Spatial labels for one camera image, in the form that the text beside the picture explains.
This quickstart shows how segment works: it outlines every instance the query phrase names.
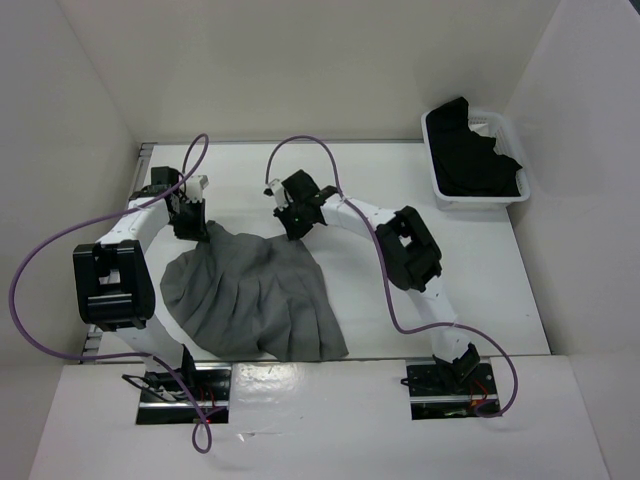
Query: gray cloth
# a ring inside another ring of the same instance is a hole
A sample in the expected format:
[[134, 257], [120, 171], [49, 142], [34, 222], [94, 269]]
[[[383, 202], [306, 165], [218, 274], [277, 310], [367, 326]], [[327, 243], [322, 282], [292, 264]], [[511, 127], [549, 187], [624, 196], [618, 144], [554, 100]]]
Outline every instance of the gray cloth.
[[233, 235], [215, 222], [207, 229], [211, 242], [169, 263], [160, 282], [167, 309], [197, 345], [224, 359], [349, 353], [322, 270], [301, 241]]

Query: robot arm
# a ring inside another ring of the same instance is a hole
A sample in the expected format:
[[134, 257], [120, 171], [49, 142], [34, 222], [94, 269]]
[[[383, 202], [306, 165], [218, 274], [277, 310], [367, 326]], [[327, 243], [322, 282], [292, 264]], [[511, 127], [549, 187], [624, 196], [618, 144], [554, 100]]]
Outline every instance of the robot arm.
[[[168, 190], [178, 183], [180, 175], [173, 168], [152, 168], [151, 185], [135, 192], [128, 208]], [[154, 314], [155, 292], [144, 253], [167, 224], [173, 226], [180, 239], [209, 240], [202, 198], [207, 185], [206, 176], [193, 176], [184, 191], [121, 218], [96, 243], [79, 245], [73, 252], [82, 320], [103, 331], [115, 332], [134, 351], [157, 355], [183, 372], [193, 368], [193, 359]], [[144, 360], [148, 371], [164, 372], [152, 358]]]
[[[300, 239], [313, 225], [333, 225], [371, 240], [362, 218], [345, 203], [335, 187], [320, 190], [303, 170], [282, 182], [273, 180], [265, 191], [276, 200], [276, 216], [289, 239]], [[456, 323], [457, 315], [449, 302], [441, 277], [442, 253], [433, 236], [412, 207], [389, 210], [348, 198], [367, 217], [382, 250], [389, 280], [408, 293], [425, 323]], [[436, 361], [451, 370], [460, 381], [480, 361], [468, 336], [456, 328], [431, 333]]]

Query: white surface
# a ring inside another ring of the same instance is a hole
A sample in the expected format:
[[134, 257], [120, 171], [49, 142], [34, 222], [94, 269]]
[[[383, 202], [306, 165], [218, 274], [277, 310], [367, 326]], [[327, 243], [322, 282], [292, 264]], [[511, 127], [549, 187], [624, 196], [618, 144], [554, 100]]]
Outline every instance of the white surface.
[[[549, 352], [536, 305], [505, 210], [443, 213], [434, 206], [429, 165], [421, 143], [332, 144], [347, 194], [380, 207], [415, 207], [443, 254], [445, 288], [462, 323], [493, 336], [507, 352]], [[209, 177], [206, 216], [231, 233], [263, 237], [284, 234], [273, 217], [273, 199], [263, 195], [264, 170], [271, 144], [212, 144], [200, 174]], [[185, 146], [156, 146], [151, 167], [180, 168]], [[304, 168], [322, 188], [333, 184], [324, 151], [312, 144], [288, 145], [274, 160], [272, 176], [286, 178]], [[304, 242], [321, 265], [351, 358], [430, 355], [427, 334], [401, 335], [389, 319], [380, 267], [373, 244], [342, 229], [316, 226]], [[196, 359], [213, 358], [198, 348], [168, 313], [160, 279], [168, 262], [194, 248], [178, 240], [171, 227], [160, 231], [146, 254], [157, 293], [156, 315]], [[396, 312], [404, 327], [422, 320], [408, 295], [394, 291]], [[481, 354], [496, 353], [474, 338]], [[107, 353], [107, 340], [101, 353]]]
[[520, 139], [509, 121], [499, 113], [485, 112], [475, 108], [469, 108], [469, 128], [472, 131], [486, 131], [485, 137], [496, 138], [495, 152], [513, 158], [524, 168], [516, 173], [516, 184], [520, 195], [518, 197], [453, 197], [445, 195], [440, 191], [440, 185], [436, 179], [435, 164], [431, 155], [431, 144], [429, 143], [429, 130], [427, 129], [427, 116], [431, 112], [426, 112], [420, 118], [422, 126], [422, 138], [429, 165], [431, 167], [431, 186], [436, 195], [436, 203], [442, 210], [497, 210], [509, 206], [515, 202], [525, 202], [529, 200], [531, 191], [527, 181], [526, 160]]
[[[138, 392], [120, 375], [141, 366], [65, 367], [31, 480], [607, 479], [567, 359], [514, 361], [505, 417], [425, 421], [411, 420], [403, 361], [237, 364], [208, 455], [191, 425], [134, 425]], [[505, 399], [509, 369], [493, 363]]]
[[501, 112], [558, 0], [59, 0], [140, 141], [420, 138]]
[[61, 373], [61, 365], [0, 367], [2, 478], [29, 477]]
[[[122, 208], [136, 148], [55, 2], [0, 2], [0, 290], [33, 247], [73, 223]], [[79, 352], [86, 332], [71, 253], [107, 225], [59, 240], [18, 285], [18, 311], [49, 347]], [[0, 304], [0, 365], [58, 361], [25, 342]]]
[[[144, 330], [138, 330], [135, 327], [120, 328], [114, 332], [114, 335], [126, 342], [129, 349], [134, 352], [151, 353], [174, 369], [182, 366], [184, 347], [169, 335], [155, 315], [147, 320]], [[166, 372], [166, 369], [151, 357], [145, 357], [140, 361], [144, 362], [150, 372]]]
[[552, 347], [614, 479], [640, 471], [640, 16], [563, 1], [509, 103], [532, 195], [510, 210]]

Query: wrinkled cloth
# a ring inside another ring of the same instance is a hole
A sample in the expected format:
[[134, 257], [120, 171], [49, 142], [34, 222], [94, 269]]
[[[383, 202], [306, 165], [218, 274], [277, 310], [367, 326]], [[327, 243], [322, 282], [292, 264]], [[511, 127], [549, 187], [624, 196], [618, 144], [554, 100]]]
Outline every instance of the wrinkled cloth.
[[349, 353], [322, 270], [301, 241], [233, 235], [215, 222], [207, 230], [210, 243], [169, 263], [160, 282], [167, 309], [198, 346], [237, 360]]
[[495, 138], [469, 130], [469, 103], [445, 103], [426, 118], [429, 146], [440, 191], [450, 196], [518, 197], [513, 158], [494, 151]]

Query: white wall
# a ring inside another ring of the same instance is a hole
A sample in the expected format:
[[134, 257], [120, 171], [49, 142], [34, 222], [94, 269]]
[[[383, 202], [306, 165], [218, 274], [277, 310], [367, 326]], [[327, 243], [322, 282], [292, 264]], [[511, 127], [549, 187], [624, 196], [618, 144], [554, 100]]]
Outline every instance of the white wall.
[[614, 479], [640, 470], [639, 45], [628, 0], [563, 0], [506, 108], [530, 161], [518, 243]]
[[[40, 240], [123, 206], [137, 147], [54, 0], [0, 2], [0, 64], [0, 291], [7, 292]], [[19, 286], [24, 323], [48, 346], [81, 351], [71, 253], [105, 228], [54, 244]], [[62, 367], [28, 345], [6, 300], [0, 305], [0, 464], [13, 480], [27, 478]]]
[[501, 111], [558, 0], [59, 0], [138, 140], [420, 138]]
[[2, 478], [29, 477], [62, 367], [0, 367]]

